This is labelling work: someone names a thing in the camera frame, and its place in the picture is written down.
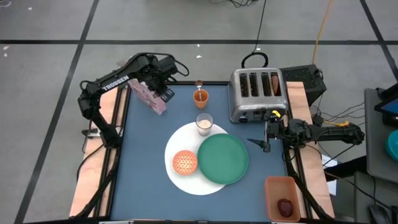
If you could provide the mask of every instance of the small cup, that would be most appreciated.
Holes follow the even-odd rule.
[[[207,101],[209,99],[209,93],[206,90],[200,90],[201,100],[199,97],[199,90],[193,92],[193,101],[195,102],[195,106],[199,109],[203,109],[207,105]]]
[[[198,132],[201,136],[207,136],[210,131],[211,127],[213,126],[214,120],[212,115],[208,113],[201,113],[197,116],[197,126]]]

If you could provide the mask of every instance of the blue table surface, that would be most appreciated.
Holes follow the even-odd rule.
[[[210,97],[203,110],[193,104],[194,86],[170,87],[175,96],[161,116],[132,93],[111,219],[269,221],[264,184],[267,176],[287,175],[282,143],[272,140],[271,152],[264,153],[246,140],[263,139],[264,124],[230,122],[227,86],[204,86]],[[246,146],[249,167],[238,182],[198,196],[172,183],[165,170],[164,152],[171,135],[184,124],[194,122],[202,112],[210,113],[215,124]]]

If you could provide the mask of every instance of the toaster knob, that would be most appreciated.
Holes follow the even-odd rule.
[[[240,123],[247,123],[247,122],[248,122],[248,117],[246,117],[246,116],[240,116],[240,117],[239,117],[239,122],[240,122]]]

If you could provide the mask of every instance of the green plate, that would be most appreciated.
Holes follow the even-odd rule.
[[[249,156],[243,143],[230,134],[215,134],[202,142],[198,166],[203,175],[217,184],[232,184],[248,169]]]

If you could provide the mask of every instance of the floor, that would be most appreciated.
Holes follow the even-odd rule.
[[[83,156],[80,131],[88,125],[76,102],[81,80],[138,52],[173,54],[191,70],[178,80],[229,79],[254,48],[264,1],[239,9],[220,1],[31,0],[8,7],[0,1],[2,223],[68,218]],[[257,47],[269,67],[311,63],[327,5],[267,0]],[[364,88],[396,82],[397,7],[395,0],[334,0],[316,61],[328,88],[322,112],[337,114],[362,103]],[[332,156],[347,147],[322,145]],[[338,160],[365,153],[363,144]]]

